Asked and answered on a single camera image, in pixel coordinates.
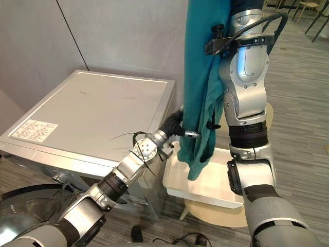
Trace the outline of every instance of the label sticker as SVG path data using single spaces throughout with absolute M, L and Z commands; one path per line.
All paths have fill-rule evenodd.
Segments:
M 42 143 L 58 125 L 29 119 L 11 136 Z

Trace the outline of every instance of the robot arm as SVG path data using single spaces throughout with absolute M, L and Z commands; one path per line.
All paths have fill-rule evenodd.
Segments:
M 106 222 L 104 211 L 116 201 L 152 164 L 158 154 L 169 158 L 173 150 L 166 141 L 172 135 L 199 137 L 179 126 L 182 108 L 170 115 L 154 134 L 136 141 L 129 155 L 119 162 L 98 184 L 82 193 L 63 213 L 58 224 L 42 225 L 5 244 L 5 247 L 67 247 L 86 246 Z
M 218 35 L 221 31 L 213 28 L 214 39 L 205 48 L 207 54 L 223 56 L 218 75 L 226 88 L 224 111 L 233 157 L 228 162 L 230 186 L 243 196 L 251 247 L 322 246 L 292 204 L 275 190 L 276 170 L 265 121 L 264 78 L 268 55 L 287 15 L 263 17 L 263 2 L 232 0 L 231 37 L 222 38 Z M 271 20 L 279 17 L 282 19 L 275 35 L 263 35 Z
M 268 55 L 287 21 L 286 14 L 263 17 L 264 0 L 232 0 L 229 32 L 223 26 L 212 30 L 207 54 L 222 55 L 219 77 L 225 85 L 224 111 L 231 138 L 233 159 L 228 162 L 231 190 L 243 196 L 251 247 L 322 246 L 296 209 L 275 191 L 276 171 L 267 139 L 266 92 L 264 78 Z M 274 36 L 263 35 L 268 24 L 281 17 Z M 179 126 L 182 109 L 173 113 L 154 134 L 138 141 L 101 182 L 94 184 L 63 213 L 56 225 L 40 226 L 6 247 L 85 246 L 105 223 L 103 212 L 110 211 L 121 195 L 152 163 L 157 153 L 168 158 L 166 144 L 173 134 L 198 137 Z

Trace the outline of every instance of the black cable on floor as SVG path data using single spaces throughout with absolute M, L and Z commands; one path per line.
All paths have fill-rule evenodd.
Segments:
M 174 240 L 171 243 L 168 242 L 168 241 L 165 241 L 161 238 L 155 238 L 155 239 L 153 239 L 152 243 L 155 242 L 156 240 L 160 240 L 160 241 L 162 241 L 164 243 L 168 243 L 168 244 L 178 244 L 180 241 L 183 241 L 187 246 L 190 246 L 189 243 L 185 240 L 185 238 L 190 236 L 190 235 L 201 235 L 201 236 L 203 236 L 209 242 L 209 246 L 212 247 L 212 244 L 211 244 L 210 240 L 205 235 L 203 235 L 202 233 L 187 233 L 183 237 L 177 238 L 176 240 Z

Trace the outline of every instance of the teal cloth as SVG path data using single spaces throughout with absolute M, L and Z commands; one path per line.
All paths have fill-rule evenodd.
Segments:
M 189 180 L 196 180 L 215 147 L 215 131 L 206 127 L 215 112 L 222 115 L 223 85 L 218 78 L 220 56 L 206 56 L 205 44 L 212 38 L 211 27 L 228 22 L 230 0 L 190 0 L 185 34 L 185 81 L 183 127 L 202 138 L 180 138 L 178 160 L 190 166 Z

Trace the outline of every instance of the person's foot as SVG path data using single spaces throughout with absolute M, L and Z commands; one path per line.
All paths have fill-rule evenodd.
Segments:
M 143 236 L 142 231 L 139 226 L 135 225 L 132 228 L 132 242 L 133 243 L 142 243 L 143 242 Z
M 207 246 L 207 239 L 203 235 L 198 235 L 194 246 Z

